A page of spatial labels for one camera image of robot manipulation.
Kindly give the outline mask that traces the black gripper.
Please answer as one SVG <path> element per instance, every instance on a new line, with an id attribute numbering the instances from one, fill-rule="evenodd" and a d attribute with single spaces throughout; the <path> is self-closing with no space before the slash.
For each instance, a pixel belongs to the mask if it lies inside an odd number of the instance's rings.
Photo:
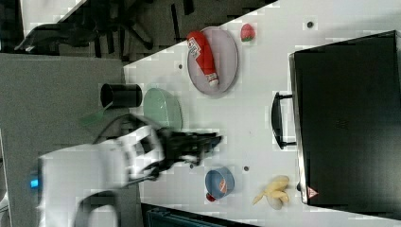
<path id="1" fill-rule="evenodd" d="M 204 149 L 213 150 L 223 139 L 216 133 L 181 132 L 168 128 L 157 130 L 157 136 L 165 156 L 159 167 L 172 167 L 179 162 L 189 162 L 198 166 Z"/>

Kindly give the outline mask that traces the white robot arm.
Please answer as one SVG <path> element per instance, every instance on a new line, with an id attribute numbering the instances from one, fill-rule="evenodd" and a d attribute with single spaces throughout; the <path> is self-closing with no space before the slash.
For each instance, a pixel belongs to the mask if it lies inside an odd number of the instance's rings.
<path id="1" fill-rule="evenodd" d="M 114 139 L 42 155 L 38 227 L 120 227 L 121 189 L 155 181 L 179 162 L 197 165 L 221 140 L 215 132 L 146 125 Z"/>

